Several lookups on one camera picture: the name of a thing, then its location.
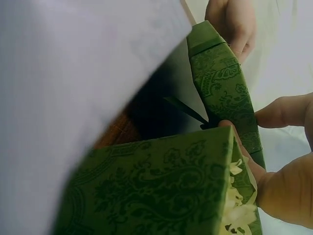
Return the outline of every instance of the paisley pattern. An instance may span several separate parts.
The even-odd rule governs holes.
[[[92,152],[68,184],[54,234],[216,235],[229,164],[239,158],[230,127]],[[96,177],[76,183],[104,162]],[[233,185],[246,202],[253,187],[241,168]],[[260,229],[258,221],[251,224],[254,235]]]
[[[209,38],[217,38],[216,35],[218,33],[209,22],[198,24],[187,37],[189,51],[199,47],[201,39],[207,45]],[[207,46],[207,50],[190,58],[190,64],[194,84],[209,119],[213,113],[219,119],[232,121],[247,151],[250,154],[260,152],[254,160],[265,167],[254,110],[238,60],[222,39],[214,47]]]

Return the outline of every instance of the white paper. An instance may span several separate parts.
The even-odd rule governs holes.
[[[191,30],[179,0],[0,1],[0,234],[45,235],[70,170]]]

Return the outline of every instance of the gift box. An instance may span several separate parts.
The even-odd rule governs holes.
[[[240,159],[231,127],[94,150],[69,182],[54,234],[218,235]],[[245,204],[255,189],[239,168],[233,186]],[[261,234],[258,220],[250,229]]]
[[[208,22],[193,26],[187,36],[194,84],[209,123],[230,120],[254,161],[265,168],[258,126],[240,64],[229,45]]]

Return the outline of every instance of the green wrapping paper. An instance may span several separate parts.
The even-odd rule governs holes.
[[[218,235],[240,158],[231,127],[94,150],[69,181],[54,234]],[[233,185],[247,202],[255,190],[240,168]],[[262,234],[259,219],[250,229]]]
[[[194,84],[209,123],[233,122],[244,147],[265,168],[254,110],[237,58],[208,21],[195,25],[187,42]]]

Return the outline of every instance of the finger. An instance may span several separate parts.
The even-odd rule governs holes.
[[[205,12],[205,20],[211,24],[218,24],[218,20],[224,18],[224,10],[227,6],[227,0],[210,0]]]
[[[233,39],[230,42],[230,49],[233,51],[235,56],[241,60],[241,54],[248,42],[249,35],[243,30],[237,30]]]
[[[313,93],[281,97],[255,113],[258,125],[264,128],[304,126],[306,110]]]
[[[255,47],[255,35],[253,35],[245,45],[243,52],[239,57],[239,63],[243,64]]]
[[[260,182],[260,180],[262,179],[262,177],[266,174],[266,171],[261,167],[259,166],[258,164],[255,163],[255,161],[251,158],[250,154],[248,153],[248,151],[246,150],[246,148],[243,146],[240,138],[239,138],[239,135],[238,135],[238,132],[234,126],[234,124],[231,122],[231,121],[228,121],[228,120],[223,120],[219,123],[219,126],[222,127],[222,126],[232,126],[233,129],[234,129],[234,132],[235,132],[235,137],[237,139],[237,143],[240,147],[240,150],[241,150],[241,153],[248,157],[249,158],[249,161],[248,161],[248,165],[249,165],[249,168],[255,178],[255,181],[257,183]]]
[[[313,153],[299,157],[258,185],[257,202],[270,216],[313,229]]]

